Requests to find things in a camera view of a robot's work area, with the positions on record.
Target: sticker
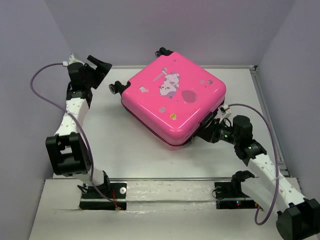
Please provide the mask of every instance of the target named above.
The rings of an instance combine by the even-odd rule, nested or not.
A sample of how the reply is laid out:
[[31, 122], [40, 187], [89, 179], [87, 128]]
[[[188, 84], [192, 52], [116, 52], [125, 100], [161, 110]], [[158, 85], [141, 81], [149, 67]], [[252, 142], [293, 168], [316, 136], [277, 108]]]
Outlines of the sticker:
[[160, 113], [164, 113], [165, 111], [166, 111], [166, 108], [164, 106], [159, 109]]
[[165, 67], [163, 67], [163, 68], [161, 69], [161, 72], [162, 72], [162, 73], [160, 73], [155, 79], [153, 79], [153, 81], [158, 80], [158, 78], [160, 78], [160, 77], [163, 76], [163, 75], [167, 75], [167, 70], [168, 70], [168, 69], [166, 69]]
[[171, 113], [171, 114], [170, 114], [170, 118], [171, 118], [172, 120], [176, 120], [176, 119], [177, 119], [177, 115], [176, 115], [175, 113]]
[[186, 103], [194, 103], [197, 100], [197, 94], [191, 90], [180, 89], [180, 74], [172, 71], [167, 73], [167, 68], [162, 68], [162, 73], [157, 76], [153, 81], [164, 75], [163, 84], [159, 86], [160, 96], [172, 99], [176, 93], [181, 91], [181, 96]]
[[149, 92], [149, 90], [146, 89], [144, 86], [141, 86], [141, 87], [139, 88], [139, 90], [140, 90], [142, 93], [147, 93], [147, 92]]

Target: white table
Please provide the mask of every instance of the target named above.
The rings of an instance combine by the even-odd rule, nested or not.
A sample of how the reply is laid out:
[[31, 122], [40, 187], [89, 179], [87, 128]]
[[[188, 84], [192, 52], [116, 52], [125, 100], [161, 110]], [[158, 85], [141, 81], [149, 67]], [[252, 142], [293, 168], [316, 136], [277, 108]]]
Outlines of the white table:
[[[168, 150], [149, 130], [122, 106], [120, 95], [112, 95], [109, 84], [126, 83], [141, 69], [112, 69], [97, 90], [84, 120], [95, 166], [110, 178], [217, 178], [231, 177], [246, 167], [234, 153], [233, 146], [207, 143], [196, 138], [181, 150]], [[225, 102], [248, 104], [261, 112], [249, 69], [206, 69], [227, 87]], [[273, 149], [267, 127], [252, 110], [232, 107], [233, 116], [245, 115], [253, 124], [254, 138], [268, 151]]]
[[[290, 182], [299, 189], [296, 179]], [[80, 183], [46, 181], [29, 240], [282, 239], [276, 214], [257, 226], [255, 209], [217, 210], [213, 181], [128, 181], [126, 211], [78, 209]]]

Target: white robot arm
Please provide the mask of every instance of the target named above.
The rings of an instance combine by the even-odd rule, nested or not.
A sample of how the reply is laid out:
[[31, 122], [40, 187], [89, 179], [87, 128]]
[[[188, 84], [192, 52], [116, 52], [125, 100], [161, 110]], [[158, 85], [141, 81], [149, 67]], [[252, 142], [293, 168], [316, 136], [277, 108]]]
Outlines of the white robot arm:
[[244, 194], [265, 212], [273, 206], [272, 213], [277, 214], [276, 228], [284, 240], [302, 240], [320, 233], [320, 204], [317, 200], [307, 199], [280, 171], [276, 177], [275, 164], [262, 145], [253, 139], [253, 126], [248, 117], [237, 115], [228, 126], [223, 119], [231, 114], [229, 106], [220, 109], [222, 120], [211, 119], [197, 136], [210, 143], [222, 140], [234, 145], [235, 154], [249, 170], [235, 173], [230, 183], [222, 184], [228, 187], [220, 187], [219, 192], [233, 196]]
[[70, 77], [66, 91], [66, 113], [59, 129], [54, 136], [47, 137], [45, 145], [56, 175], [77, 178], [88, 187], [94, 184], [108, 188], [110, 182], [104, 171], [94, 167], [91, 179], [92, 160], [77, 123], [82, 127], [93, 98], [91, 88], [97, 89], [112, 65], [91, 55], [88, 60], [97, 66], [96, 69], [75, 59], [73, 55], [68, 63], [63, 63]]

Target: purple-gray wall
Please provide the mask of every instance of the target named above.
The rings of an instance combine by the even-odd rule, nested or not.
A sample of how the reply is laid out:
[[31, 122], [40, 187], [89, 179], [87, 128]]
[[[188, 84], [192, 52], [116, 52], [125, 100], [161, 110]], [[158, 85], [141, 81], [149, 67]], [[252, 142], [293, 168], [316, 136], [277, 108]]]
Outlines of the purple-gray wall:
[[[0, 239], [27, 240], [44, 179], [52, 174], [45, 148], [62, 113], [36, 98], [32, 75], [67, 60], [70, 50], [43, 0], [0, 1]], [[67, 70], [48, 69], [36, 88], [61, 104]]]
[[73, 52], [147, 65], [159, 47], [200, 65], [257, 65], [294, 0], [45, 0]]
[[320, 1], [296, 0], [257, 69], [289, 172], [320, 201]]

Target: suitcase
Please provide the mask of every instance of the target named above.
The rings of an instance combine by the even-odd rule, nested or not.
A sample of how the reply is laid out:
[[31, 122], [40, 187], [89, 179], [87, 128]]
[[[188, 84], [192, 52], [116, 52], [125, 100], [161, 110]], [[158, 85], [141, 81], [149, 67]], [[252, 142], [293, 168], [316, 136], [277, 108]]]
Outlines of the suitcase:
[[186, 144], [217, 114], [225, 84], [178, 52], [160, 48], [156, 59], [126, 85], [109, 85], [125, 109], [170, 146]]

